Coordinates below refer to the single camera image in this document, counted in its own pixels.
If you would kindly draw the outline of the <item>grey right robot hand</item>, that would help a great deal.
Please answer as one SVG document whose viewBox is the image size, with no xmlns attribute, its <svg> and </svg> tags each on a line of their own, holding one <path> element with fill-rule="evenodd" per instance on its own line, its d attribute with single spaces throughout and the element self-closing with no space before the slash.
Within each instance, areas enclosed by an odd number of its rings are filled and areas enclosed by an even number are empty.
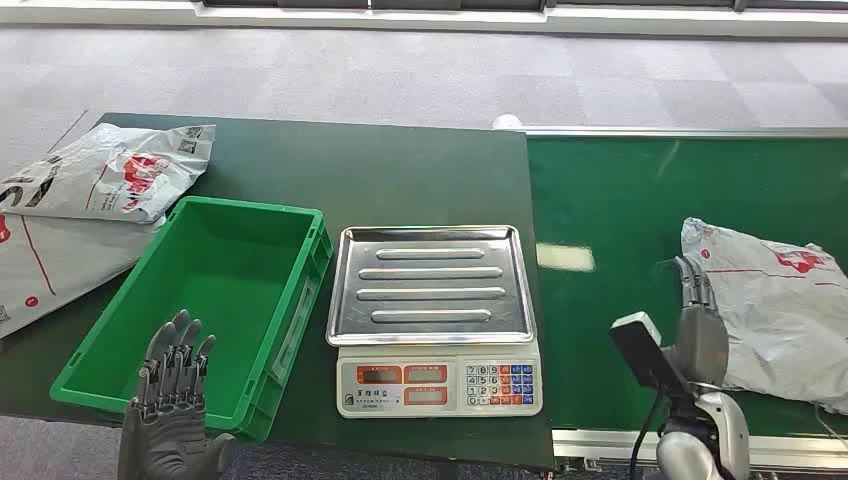
<svg viewBox="0 0 848 480">
<path fill-rule="evenodd" d="M 729 335 L 711 282 L 686 256 L 676 256 L 682 291 L 682 308 L 675 343 L 663 351 L 671 365 L 688 382 L 720 389 L 728 368 Z"/>
</svg>

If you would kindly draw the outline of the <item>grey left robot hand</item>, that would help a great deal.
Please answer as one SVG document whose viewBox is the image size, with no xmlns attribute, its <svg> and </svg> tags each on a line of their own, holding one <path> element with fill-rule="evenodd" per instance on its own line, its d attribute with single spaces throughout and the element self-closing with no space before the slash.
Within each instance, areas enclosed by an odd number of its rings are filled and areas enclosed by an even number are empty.
<svg viewBox="0 0 848 480">
<path fill-rule="evenodd" d="M 119 479 L 220 479 L 235 437 L 206 434 L 205 386 L 216 337 L 182 309 L 152 336 L 124 410 Z"/>
</svg>

